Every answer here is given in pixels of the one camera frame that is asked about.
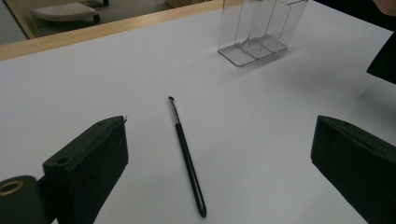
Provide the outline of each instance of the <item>stylus pen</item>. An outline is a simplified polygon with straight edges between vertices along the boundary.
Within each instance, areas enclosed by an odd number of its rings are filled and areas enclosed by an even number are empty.
[[[180,142],[181,151],[183,152],[184,162],[186,162],[187,172],[189,173],[192,192],[194,194],[195,202],[197,203],[198,212],[202,217],[206,217],[206,206],[204,202],[204,197],[202,196],[201,188],[199,187],[198,178],[194,170],[194,165],[192,164],[189,147],[187,147],[186,138],[184,137],[183,129],[181,128],[180,124],[180,119],[178,118],[175,106],[175,99],[172,96],[169,96],[169,103],[171,105],[178,141]]]

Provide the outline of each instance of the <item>acrylic holder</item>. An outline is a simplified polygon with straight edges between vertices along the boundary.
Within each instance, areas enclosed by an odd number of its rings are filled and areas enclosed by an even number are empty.
[[[236,66],[286,49],[307,0],[224,0],[219,53]]]

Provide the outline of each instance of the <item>white tabletop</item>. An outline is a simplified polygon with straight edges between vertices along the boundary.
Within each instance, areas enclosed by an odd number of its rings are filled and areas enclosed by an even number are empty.
[[[366,74],[390,32],[310,1],[289,49],[237,68],[221,11],[0,62],[0,180],[128,116],[130,161],[95,223],[365,223],[310,160],[318,115],[396,145],[396,86]],[[167,97],[207,206],[199,216]]]

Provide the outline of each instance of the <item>floor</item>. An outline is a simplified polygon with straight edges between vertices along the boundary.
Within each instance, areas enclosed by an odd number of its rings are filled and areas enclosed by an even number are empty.
[[[81,2],[93,7],[99,13],[101,21],[93,22],[93,18],[83,21],[48,22],[37,19],[36,23],[42,35],[54,35],[61,32],[72,31],[89,26],[112,21],[120,21],[153,12],[171,9],[164,0],[109,0],[109,6],[104,7],[100,0]]]

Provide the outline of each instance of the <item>transparent acrylic box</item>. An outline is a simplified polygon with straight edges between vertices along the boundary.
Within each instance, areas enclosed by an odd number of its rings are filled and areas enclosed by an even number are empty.
[[[286,49],[307,0],[224,0],[219,53],[236,66]]]

